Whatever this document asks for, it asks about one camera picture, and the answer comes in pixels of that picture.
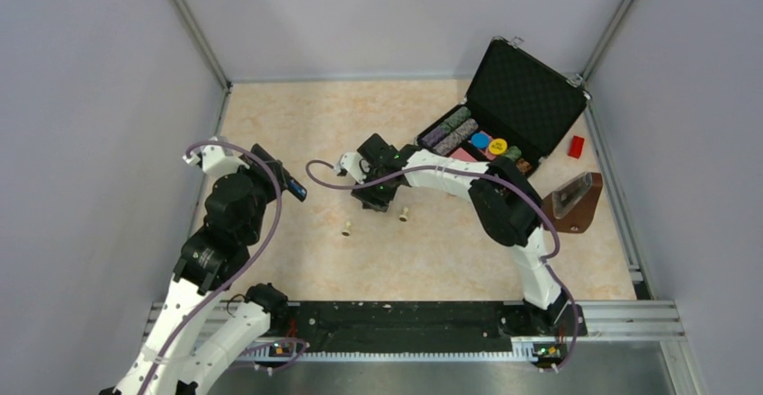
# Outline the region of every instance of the red block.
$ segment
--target red block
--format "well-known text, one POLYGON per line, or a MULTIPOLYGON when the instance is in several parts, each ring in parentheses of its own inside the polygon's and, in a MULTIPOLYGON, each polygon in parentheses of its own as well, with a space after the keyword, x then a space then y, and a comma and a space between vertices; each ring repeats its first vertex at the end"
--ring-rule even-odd
POLYGON ((573 158, 580 158, 580 155, 583 154, 583 143, 585 141, 586 140, 580 136, 573 137, 572 143, 570 144, 570 152, 568 152, 567 155, 573 158))

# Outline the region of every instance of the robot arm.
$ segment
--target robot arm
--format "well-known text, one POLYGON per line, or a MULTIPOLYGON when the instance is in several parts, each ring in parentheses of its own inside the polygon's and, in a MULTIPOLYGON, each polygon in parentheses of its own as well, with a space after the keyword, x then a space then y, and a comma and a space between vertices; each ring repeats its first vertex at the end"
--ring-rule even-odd
POLYGON ((400 151, 373 134, 357 152, 344 154, 335 171, 350 175, 359 184, 371 182, 403 169, 414 169, 384 184, 353 190, 365 209, 386 211, 400 185, 441 190, 471 201, 482 227, 499 244, 508 247, 519 267, 525 300, 557 319, 566 298, 543 267, 541 257, 548 254, 543 243, 543 227, 526 203, 509 190, 487 179, 446 173, 443 168, 472 174, 497 175, 516 185, 538 205, 541 198, 514 163, 498 157, 494 161, 469 163, 440 157, 422 148, 407 145, 400 151), (436 166, 436 169, 420 169, 436 166))
MULTIPOLYGON (((258 145, 251 152, 268 165, 281 191, 288 190, 298 200, 305 200, 307 191, 280 161, 258 145)), ((140 393, 154 364, 158 366, 143 393, 205 394, 240 352, 270 328, 273 307, 247 296, 234 316, 192 353, 204 322, 220 299, 194 310, 247 262, 247 247, 260 239, 265 207, 275 200, 275 189, 259 165, 222 147, 203 147, 184 160, 216 179, 204 203, 207 215, 181 248, 165 304, 138 358, 120 382, 101 391, 102 395, 140 393), (163 357, 157 357, 170 334, 187 319, 163 357)))

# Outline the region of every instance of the gray wall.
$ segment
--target gray wall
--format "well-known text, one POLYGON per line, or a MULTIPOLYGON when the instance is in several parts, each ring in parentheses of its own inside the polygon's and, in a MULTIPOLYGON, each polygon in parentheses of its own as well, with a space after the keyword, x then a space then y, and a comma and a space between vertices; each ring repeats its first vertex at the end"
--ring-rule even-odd
POLYGON ((661 297, 711 393, 760 393, 763 0, 640 0, 593 78, 661 297))
POLYGON ((93 394, 139 351, 221 90, 167 0, 0 0, 0 393, 93 394))
POLYGON ((620 0, 187 0, 233 80, 471 75, 494 35, 580 71, 620 0))

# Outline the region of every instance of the beige floor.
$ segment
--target beige floor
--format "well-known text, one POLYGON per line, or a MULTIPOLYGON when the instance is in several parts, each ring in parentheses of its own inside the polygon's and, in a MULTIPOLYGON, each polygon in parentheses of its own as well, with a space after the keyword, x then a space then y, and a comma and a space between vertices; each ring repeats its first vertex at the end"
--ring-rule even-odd
MULTIPOLYGON (((459 102, 467 86, 458 80, 235 85, 222 134, 244 147, 261 144, 309 197, 299 203, 286 194, 274 241, 229 294, 271 282, 293 300, 520 299, 518 271, 506 249, 483 232, 468 202, 404 187, 389 212, 362 211, 349 192, 322 188, 304 172, 308 160, 334 163, 374 132, 398 148, 411 142, 459 102), (397 220, 403 206, 410 210, 407 223, 397 220), (340 234, 346 220, 353 223, 349 238, 340 234)), ((588 136, 582 117, 571 134, 588 136)), ((531 179, 541 196, 580 172, 598 170, 590 139, 578 160, 564 153, 569 138, 531 179)), ((318 174, 351 182, 328 169, 318 174)), ((635 299, 604 194, 585 234, 561 235, 552 266, 579 299, 635 299)))

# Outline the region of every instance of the stack of poker chips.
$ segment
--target stack of poker chips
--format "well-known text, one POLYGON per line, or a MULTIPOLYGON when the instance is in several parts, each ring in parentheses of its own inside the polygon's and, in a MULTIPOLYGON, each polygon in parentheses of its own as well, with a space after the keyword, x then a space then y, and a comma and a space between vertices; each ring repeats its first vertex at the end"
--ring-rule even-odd
POLYGON ((516 146, 512 146, 502 155, 502 157, 506 157, 514 162, 518 161, 521 156, 522 151, 516 146))
POLYGON ((469 118, 471 118, 471 111, 464 105, 444 121, 440 122, 433 130, 429 131, 426 136, 421 138, 421 141, 430 148, 434 148, 438 142, 460 127, 469 118))
POLYGON ((452 133, 445 136, 443 141, 437 143, 437 146, 435 146, 435 153, 443 156, 451 153, 464 140, 468 139, 477 128, 477 122, 474 119, 468 119, 452 133))

